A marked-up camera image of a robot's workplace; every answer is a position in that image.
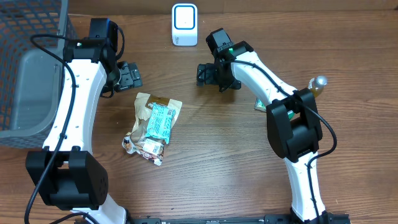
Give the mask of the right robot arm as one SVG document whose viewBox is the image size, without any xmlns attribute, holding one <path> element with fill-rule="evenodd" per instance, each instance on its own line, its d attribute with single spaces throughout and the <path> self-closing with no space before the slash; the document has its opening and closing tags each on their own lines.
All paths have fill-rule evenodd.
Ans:
<svg viewBox="0 0 398 224">
<path fill-rule="evenodd" d="M 323 134 L 313 93 L 286 84 L 247 42 L 235 44 L 222 28 L 211 32 L 206 43 L 215 61 L 204 66 L 197 80 L 214 82 L 220 91 L 241 82 L 265 105 L 268 142 L 289 175 L 293 222 L 326 223 L 317 175 Z"/>
</svg>

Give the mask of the yellow dish soap bottle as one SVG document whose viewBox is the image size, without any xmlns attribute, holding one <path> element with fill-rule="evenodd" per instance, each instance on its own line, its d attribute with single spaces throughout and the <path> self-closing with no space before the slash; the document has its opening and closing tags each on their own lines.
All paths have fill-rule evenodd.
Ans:
<svg viewBox="0 0 398 224">
<path fill-rule="evenodd" d="M 308 89 L 313 93 L 314 97 L 316 98 L 322 93 L 324 87 L 326 87 L 327 84 L 328 84 L 327 77 L 320 75 L 312 78 L 309 81 Z"/>
</svg>

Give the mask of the teal tissue pack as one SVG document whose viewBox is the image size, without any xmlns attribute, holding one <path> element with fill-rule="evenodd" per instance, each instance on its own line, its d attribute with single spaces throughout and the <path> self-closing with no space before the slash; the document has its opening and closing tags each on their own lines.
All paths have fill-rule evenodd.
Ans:
<svg viewBox="0 0 398 224">
<path fill-rule="evenodd" d="M 256 99 L 256 102 L 254 104 L 254 109 L 262 112 L 266 112 L 266 106 L 262 103 L 260 99 Z"/>
</svg>

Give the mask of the teal snack packet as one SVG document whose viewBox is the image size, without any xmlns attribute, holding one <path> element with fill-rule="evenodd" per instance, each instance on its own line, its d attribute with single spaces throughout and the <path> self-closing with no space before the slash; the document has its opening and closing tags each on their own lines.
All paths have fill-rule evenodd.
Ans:
<svg viewBox="0 0 398 224">
<path fill-rule="evenodd" d="M 174 109 L 153 103 L 152 113 L 147 124 L 145 137 L 162 139 L 166 144 L 168 144 L 170 141 L 172 120 L 174 116 Z"/>
</svg>

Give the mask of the brown snack wrapper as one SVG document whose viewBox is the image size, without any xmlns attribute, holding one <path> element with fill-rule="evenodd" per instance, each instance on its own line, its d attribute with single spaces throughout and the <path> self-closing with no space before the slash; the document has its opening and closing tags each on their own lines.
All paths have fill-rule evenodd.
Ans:
<svg viewBox="0 0 398 224">
<path fill-rule="evenodd" d="M 153 103 L 168 106 L 175 110 L 175 116 L 172 120 L 173 128 L 180 114 L 182 102 L 148 93 L 138 93 L 134 102 L 135 123 L 132 130 L 124 136 L 121 145 L 128 154 L 139 154 L 153 164 L 161 166 L 167 144 L 162 139 L 145 137 Z"/>
</svg>

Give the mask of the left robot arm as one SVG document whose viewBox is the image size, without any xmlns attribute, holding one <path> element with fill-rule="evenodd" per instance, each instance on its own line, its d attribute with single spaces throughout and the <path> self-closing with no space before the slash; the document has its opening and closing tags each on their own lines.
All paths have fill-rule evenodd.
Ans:
<svg viewBox="0 0 398 224">
<path fill-rule="evenodd" d="M 137 65 L 121 60 L 124 42 L 123 30 L 107 18 L 93 18 L 88 37 L 66 39 L 55 120 L 42 149 L 25 160 L 35 184 L 31 199 L 85 223 L 131 223 L 128 210 L 109 195 L 108 173 L 91 145 L 98 100 L 142 85 Z"/>
</svg>

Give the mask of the green lid jar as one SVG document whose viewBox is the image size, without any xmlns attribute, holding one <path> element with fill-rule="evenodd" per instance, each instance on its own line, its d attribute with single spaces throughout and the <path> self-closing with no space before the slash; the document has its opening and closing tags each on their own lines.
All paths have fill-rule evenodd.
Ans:
<svg viewBox="0 0 398 224">
<path fill-rule="evenodd" d="M 288 117 L 289 117 L 289 119 L 291 120 L 293 117 L 294 117 L 294 115 L 295 115 L 295 113 L 292 111 L 292 110 L 290 110 L 290 111 L 288 111 Z"/>
</svg>

